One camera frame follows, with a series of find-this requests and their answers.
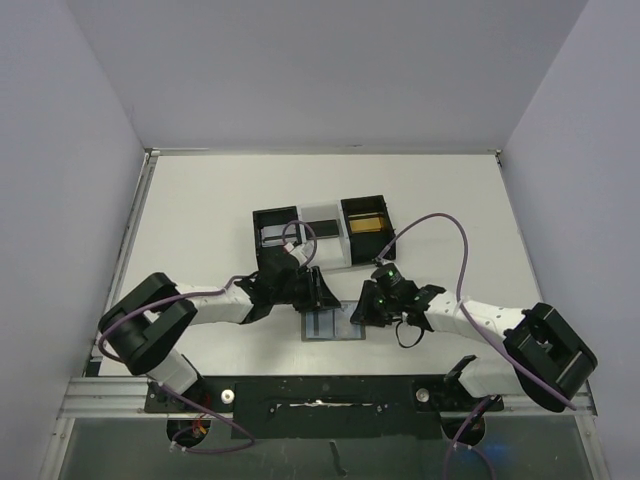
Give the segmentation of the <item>black white three-bin tray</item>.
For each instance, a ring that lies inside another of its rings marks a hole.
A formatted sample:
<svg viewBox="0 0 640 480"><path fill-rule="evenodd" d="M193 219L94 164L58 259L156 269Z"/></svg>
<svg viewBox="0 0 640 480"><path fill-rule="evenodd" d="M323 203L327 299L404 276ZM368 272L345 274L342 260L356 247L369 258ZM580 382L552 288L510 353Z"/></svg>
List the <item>black white three-bin tray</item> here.
<svg viewBox="0 0 640 480"><path fill-rule="evenodd" d="M311 264L324 271L369 265L395 237L382 195L257 210L252 220L259 267L276 258L286 241L310 242L306 226L318 241Z"/></svg>

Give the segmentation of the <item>grey leather card holder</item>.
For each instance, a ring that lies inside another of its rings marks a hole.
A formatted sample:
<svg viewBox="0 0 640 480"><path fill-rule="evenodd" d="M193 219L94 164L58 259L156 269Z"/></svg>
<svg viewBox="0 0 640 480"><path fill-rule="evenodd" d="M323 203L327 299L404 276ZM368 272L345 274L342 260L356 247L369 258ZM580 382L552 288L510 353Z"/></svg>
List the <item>grey leather card holder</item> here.
<svg viewBox="0 0 640 480"><path fill-rule="evenodd" d="M336 309L309 312L301 316L303 342L364 341L365 327L350 321L355 301L342 302Z"/></svg>

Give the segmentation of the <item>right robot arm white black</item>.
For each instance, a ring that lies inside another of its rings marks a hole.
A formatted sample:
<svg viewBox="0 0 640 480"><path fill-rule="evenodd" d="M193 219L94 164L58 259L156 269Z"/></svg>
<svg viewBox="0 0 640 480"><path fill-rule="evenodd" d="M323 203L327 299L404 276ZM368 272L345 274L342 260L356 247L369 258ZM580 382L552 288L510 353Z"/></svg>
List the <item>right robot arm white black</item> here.
<svg viewBox="0 0 640 480"><path fill-rule="evenodd" d="M473 360L458 382L475 398L527 395L540 407L562 412L595 371L598 360L554 307L499 307L463 300L436 285L418 287L393 263L363 283L353 324L385 327L404 321L423 331L483 342L499 360Z"/></svg>

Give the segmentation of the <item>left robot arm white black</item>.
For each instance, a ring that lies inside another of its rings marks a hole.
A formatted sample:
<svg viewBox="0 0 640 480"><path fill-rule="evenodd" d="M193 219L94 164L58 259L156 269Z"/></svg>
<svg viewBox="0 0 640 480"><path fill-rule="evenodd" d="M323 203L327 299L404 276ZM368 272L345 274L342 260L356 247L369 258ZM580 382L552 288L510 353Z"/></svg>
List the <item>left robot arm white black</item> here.
<svg viewBox="0 0 640 480"><path fill-rule="evenodd" d="M201 382L196 368L176 350L189 326L248 325L267 317L276 305L290 305L300 314L341 307L320 268L306 261L303 253L282 252L257 271L209 289L153 273L102 316L98 349L132 375L183 394Z"/></svg>

